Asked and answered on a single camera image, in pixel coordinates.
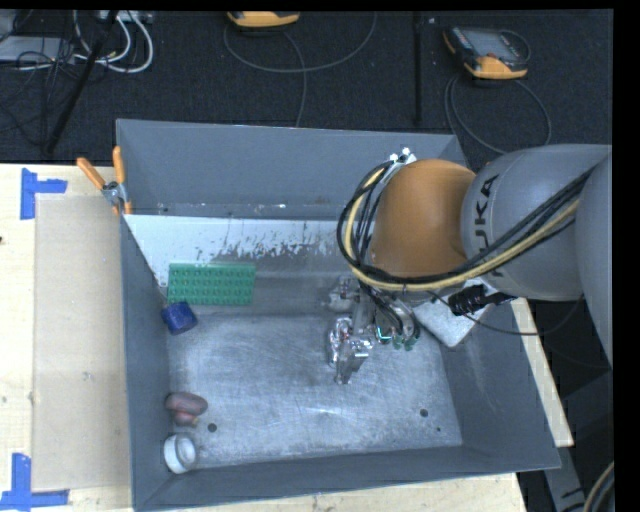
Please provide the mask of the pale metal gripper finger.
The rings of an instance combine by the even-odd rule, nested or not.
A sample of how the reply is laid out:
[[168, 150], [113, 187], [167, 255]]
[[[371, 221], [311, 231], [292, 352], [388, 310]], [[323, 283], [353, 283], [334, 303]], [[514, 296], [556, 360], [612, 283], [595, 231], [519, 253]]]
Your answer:
[[351, 335], [351, 318], [348, 316], [338, 317], [328, 333], [327, 357], [331, 368], [336, 368], [341, 347], [347, 342]]
[[364, 362], [369, 358], [372, 344], [368, 339], [349, 339], [342, 341], [337, 351], [335, 363], [335, 381], [339, 385], [350, 382], [354, 373], [357, 373]]

